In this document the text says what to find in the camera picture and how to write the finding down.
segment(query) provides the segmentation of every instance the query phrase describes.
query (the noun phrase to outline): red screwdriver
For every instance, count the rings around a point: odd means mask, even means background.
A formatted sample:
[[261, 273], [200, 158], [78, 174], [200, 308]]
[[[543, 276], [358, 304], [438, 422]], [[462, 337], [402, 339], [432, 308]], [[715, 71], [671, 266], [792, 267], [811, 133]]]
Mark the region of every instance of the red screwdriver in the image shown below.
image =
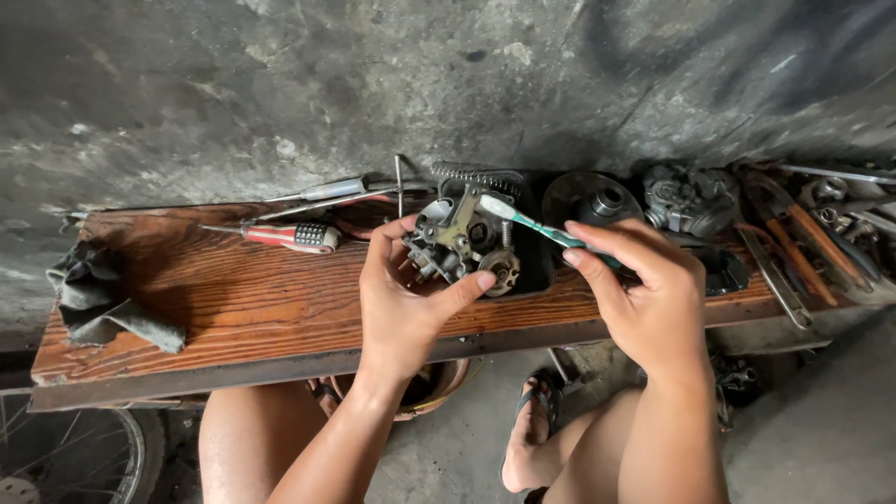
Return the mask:
[[283, 247], [309, 254], [332, 254], [336, 251], [342, 233], [332, 226], [317, 222], [300, 222], [289, 226], [267, 226], [252, 223], [240, 228], [200, 225], [204, 230], [239, 233], [246, 241], [257, 241], [267, 245]]

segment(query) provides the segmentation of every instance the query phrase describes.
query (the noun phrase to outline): left hand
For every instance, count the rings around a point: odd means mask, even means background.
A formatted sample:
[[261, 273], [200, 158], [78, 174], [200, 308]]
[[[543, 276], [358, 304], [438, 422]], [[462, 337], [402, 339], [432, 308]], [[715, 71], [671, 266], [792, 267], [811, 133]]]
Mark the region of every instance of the left hand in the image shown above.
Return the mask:
[[408, 290], [407, 275], [399, 271], [408, 257], [401, 236], [416, 219], [409, 215], [374, 230], [358, 282], [364, 328], [359, 370], [396, 384], [417, 374], [445, 322], [495, 284], [495, 274], [481, 271], [428, 296]]

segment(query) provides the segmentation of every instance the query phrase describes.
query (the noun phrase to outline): carburetor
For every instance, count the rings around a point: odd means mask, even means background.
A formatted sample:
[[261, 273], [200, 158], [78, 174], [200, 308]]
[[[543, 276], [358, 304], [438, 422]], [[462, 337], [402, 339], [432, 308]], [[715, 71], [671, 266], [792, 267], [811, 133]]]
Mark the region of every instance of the carburetor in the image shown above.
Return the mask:
[[513, 223], [478, 206], [485, 192], [513, 204], [511, 196], [468, 183], [462, 194], [443, 195], [420, 212], [414, 230], [402, 237], [410, 248], [408, 258], [418, 269], [416, 282], [440, 274], [455, 283], [474, 271], [489, 270], [497, 282], [487, 296], [501, 296], [513, 288], [520, 275], [520, 259], [513, 253]]
[[657, 229], [706, 238], [721, 231], [736, 216], [730, 196], [736, 181], [720, 169], [689, 169], [659, 165], [644, 176], [647, 221]]

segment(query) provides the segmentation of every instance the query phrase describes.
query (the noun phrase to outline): orange handle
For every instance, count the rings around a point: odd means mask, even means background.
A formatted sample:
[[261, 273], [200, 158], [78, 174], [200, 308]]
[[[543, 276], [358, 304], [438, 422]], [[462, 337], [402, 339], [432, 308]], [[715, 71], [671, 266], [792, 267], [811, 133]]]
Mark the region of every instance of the orange handle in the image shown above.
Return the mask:
[[824, 302], [831, 306], [837, 306], [837, 298], [834, 298], [831, 290], [828, 289], [828, 286], [824, 283], [822, 276], [815, 271], [815, 268], [813, 268], [811, 264], [809, 264], [809, 260], [803, 255], [803, 252], [800, 251], [797, 244], [790, 239], [790, 236], [784, 228], [781, 227], [780, 222], [771, 219], [770, 221], [766, 221], [765, 225], [769, 228], [771, 234], [775, 235], [775, 238], [778, 239], [778, 242], [781, 244], [781, 247], [784, 248], [784, 251], [787, 252], [787, 255], [793, 259], [794, 264], [797, 265], [797, 270], [799, 270], [799, 275], [806, 280], [806, 283], [812, 285], [812, 288], [824, 298]]
[[856, 265], [843, 254], [843, 251], [828, 238], [828, 235], [824, 230], [818, 226], [818, 222], [816, 222], [811, 215], [806, 213], [802, 206], [799, 204], [792, 204], [788, 207], [788, 212], [790, 212], [790, 215], [799, 222], [799, 225], [809, 233], [809, 236], [833, 265], [837, 266], [843, 273], [848, 275], [857, 287], [863, 291], [871, 291], [871, 283], [868, 279], [858, 271]]

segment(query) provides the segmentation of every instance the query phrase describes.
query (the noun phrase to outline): forearm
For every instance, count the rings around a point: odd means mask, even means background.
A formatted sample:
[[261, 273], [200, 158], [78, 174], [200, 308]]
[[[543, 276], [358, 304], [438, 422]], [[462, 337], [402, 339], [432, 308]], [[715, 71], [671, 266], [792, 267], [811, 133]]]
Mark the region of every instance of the forearm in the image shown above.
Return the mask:
[[359, 504], [383, 451], [404, 383], [358, 371], [345, 400], [268, 499], [269, 504]]
[[623, 453], [619, 502], [728, 502], [712, 372], [708, 362], [696, 367], [673, 380], [648, 378]]

